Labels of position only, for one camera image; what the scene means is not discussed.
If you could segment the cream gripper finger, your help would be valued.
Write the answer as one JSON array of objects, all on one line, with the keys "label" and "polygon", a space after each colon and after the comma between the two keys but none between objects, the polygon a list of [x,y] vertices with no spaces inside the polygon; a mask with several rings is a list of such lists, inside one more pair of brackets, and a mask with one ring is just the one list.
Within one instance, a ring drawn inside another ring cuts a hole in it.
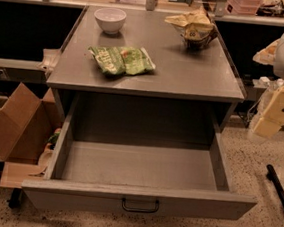
[{"label": "cream gripper finger", "polygon": [[273,41],[268,44],[264,49],[256,52],[253,56],[254,62],[257,62],[261,65],[272,66],[275,63],[275,52],[277,49],[278,40]]},{"label": "cream gripper finger", "polygon": [[268,140],[279,132],[282,126],[284,126],[284,85],[263,94],[258,112],[252,118],[250,137]]}]

